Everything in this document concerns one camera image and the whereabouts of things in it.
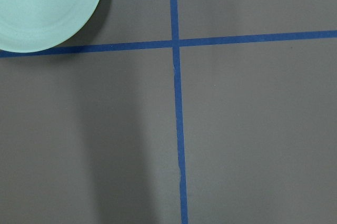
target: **white plate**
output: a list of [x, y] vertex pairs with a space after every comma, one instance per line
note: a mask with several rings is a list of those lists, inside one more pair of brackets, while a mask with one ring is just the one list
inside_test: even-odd
[[99, 0], [0, 0], [0, 50], [36, 52], [62, 43], [89, 20]]

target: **dish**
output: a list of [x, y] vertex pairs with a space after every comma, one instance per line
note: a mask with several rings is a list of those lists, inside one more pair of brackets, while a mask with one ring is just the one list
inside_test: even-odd
[[0, 50], [36, 52], [78, 32], [99, 0], [0, 0]]

